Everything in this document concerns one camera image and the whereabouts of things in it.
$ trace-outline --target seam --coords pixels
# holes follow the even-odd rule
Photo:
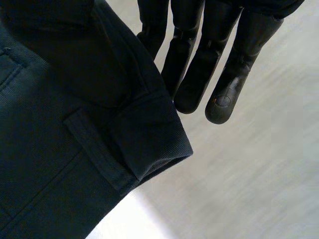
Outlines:
[[[18,65],[11,73],[10,75],[4,80],[2,84],[0,84],[0,92],[2,92],[10,83],[12,80],[21,72],[23,69],[22,65]]]
[[[25,206],[12,217],[11,221],[7,223],[4,228],[0,231],[0,238],[9,233],[10,229],[17,225],[28,213],[36,207],[37,204],[43,201],[44,197],[48,195],[54,187],[63,181],[63,179],[74,169],[80,159],[83,158],[83,150],[75,154],[75,156],[53,177],[41,190],[28,202]]]
[[[96,138],[91,134],[91,131],[88,130],[88,128],[87,128],[88,125],[86,125],[85,122],[83,122],[83,119],[82,119],[81,115],[80,115],[79,113],[76,113],[76,116],[77,116],[77,118],[80,120],[80,122],[81,122],[82,126],[84,127],[84,129],[86,130],[86,132],[88,132],[88,133],[90,134],[90,137],[91,137],[92,140],[94,141],[94,145],[99,149],[99,151],[102,153],[102,155],[104,155],[103,149],[101,148],[101,147],[102,147],[101,144],[99,144],[99,143],[96,141]],[[72,122],[73,126],[75,127],[75,130],[77,131],[77,134],[80,136],[81,134],[78,133],[78,128],[77,128],[76,125],[74,124],[73,120],[71,120],[71,122]],[[97,163],[98,166],[99,166],[99,169],[100,169],[105,175],[107,175],[107,172],[105,171],[104,165],[103,165],[99,160],[96,160],[98,157],[97,157],[96,153],[94,152],[94,150],[92,150],[91,146],[92,146],[92,143],[88,143],[88,148],[87,148],[87,149],[89,150],[89,153],[94,157],[94,159],[93,159],[93,160],[94,160],[94,163]],[[135,176],[134,174],[131,175],[129,172],[126,172],[125,167],[124,167],[123,165],[121,165],[110,153],[109,153],[109,155],[110,155],[110,157],[111,157],[111,160],[113,160],[113,161],[115,161],[116,163],[118,163],[119,166],[121,166],[122,169],[124,170],[124,171],[122,171],[122,172],[119,172],[119,171],[116,169],[116,167],[114,167],[114,165],[112,165],[112,164],[111,164],[110,162],[108,162],[107,160],[104,160],[104,162],[107,164],[107,166],[109,166],[110,168],[112,168],[112,170],[114,170],[115,172],[119,172],[119,174],[118,174],[118,176],[115,178],[115,180],[110,180],[111,185],[112,185],[114,182],[115,182],[115,183],[118,183],[118,182],[119,182],[119,184],[121,185],[121,184],[122,184],[121,181],[123,181],[123,178],[124,178],[124,181],[125,181],[126,183],[125,183],[124,185],[120,186],[119,189],[118,189],[118,191],[121,191],[123,188],[127,187],[127,185],[131,183],[131,180],[132,180],[132,179],[137,179],[137,178],[136,178],[136,176]]]

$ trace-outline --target gloved hand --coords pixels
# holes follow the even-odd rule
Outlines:
[[[226,122],[262,47],[303,1],[171,0],[175,30],[161,74],[177,110],[189,114],[197,109],[239,18],[232,50],[205,110],[212,123]],[[138,4],[143,23],[138,38],[155,59],[165,38],[168,0]],[[202,37],[185,74],[203,9]]]

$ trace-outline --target stitching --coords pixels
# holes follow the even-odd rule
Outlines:
[[[18,65],[11,74],[4,80],[4,82],[0,85],[0,92],[2,92],[10,83],[12,80],[21,72],[23,69],[22,65]]]

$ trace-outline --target jacket pocket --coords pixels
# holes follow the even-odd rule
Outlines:
[[[64,123],[81,144],[96,169],[121,196],[136,187],[137,178],[113,157],[102,140],[101,133],[83,108],[69,116]]]
[[[22,66],[14,62],[8,55],[10,48],[0,49],[0,92],[17,76]]]

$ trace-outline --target glove finger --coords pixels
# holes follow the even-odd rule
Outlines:
[[[197,109],[241,11],[231,3],[206,0],[201,41],[174,98],[178,111]]]
[[[283,21],[243,10],[233,48],[206,106],[209,121],[222,124],[230,118],[257,56]]]
[[[164,41],[169,0],[138,0],[142,31],[137,35],[153,59]]]
[[[203,7],[204,0],[171,1],[175,31],[161,75],[172,98],[184,77],[194,48]]]

